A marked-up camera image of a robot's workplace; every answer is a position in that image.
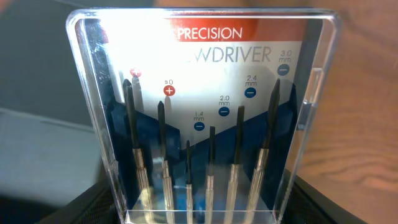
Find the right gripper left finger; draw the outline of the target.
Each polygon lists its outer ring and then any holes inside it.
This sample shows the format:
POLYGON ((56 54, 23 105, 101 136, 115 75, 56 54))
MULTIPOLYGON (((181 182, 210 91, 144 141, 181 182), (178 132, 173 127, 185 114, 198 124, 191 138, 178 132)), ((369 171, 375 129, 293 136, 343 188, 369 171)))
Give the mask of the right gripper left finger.
POLYGON ((104 179, 38 224, 120 224, 109 182, 104 179))

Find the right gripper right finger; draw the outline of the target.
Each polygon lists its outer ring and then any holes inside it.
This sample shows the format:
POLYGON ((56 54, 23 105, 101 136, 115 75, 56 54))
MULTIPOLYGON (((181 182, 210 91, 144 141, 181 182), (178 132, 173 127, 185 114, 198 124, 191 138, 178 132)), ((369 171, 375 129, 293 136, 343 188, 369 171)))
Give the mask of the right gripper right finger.
POLYGON ((296 176, 282 224, 366 224, 296 176))

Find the precision screwdriver set case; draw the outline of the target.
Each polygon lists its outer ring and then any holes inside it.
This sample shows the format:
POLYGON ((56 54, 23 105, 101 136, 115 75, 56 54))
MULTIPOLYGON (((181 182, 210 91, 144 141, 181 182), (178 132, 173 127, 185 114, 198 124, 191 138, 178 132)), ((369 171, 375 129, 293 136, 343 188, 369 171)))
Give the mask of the precision screwdriver set case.
POLYGON ((98 8, 65 24, 121 223, 280 223, 332 10, 98 8))

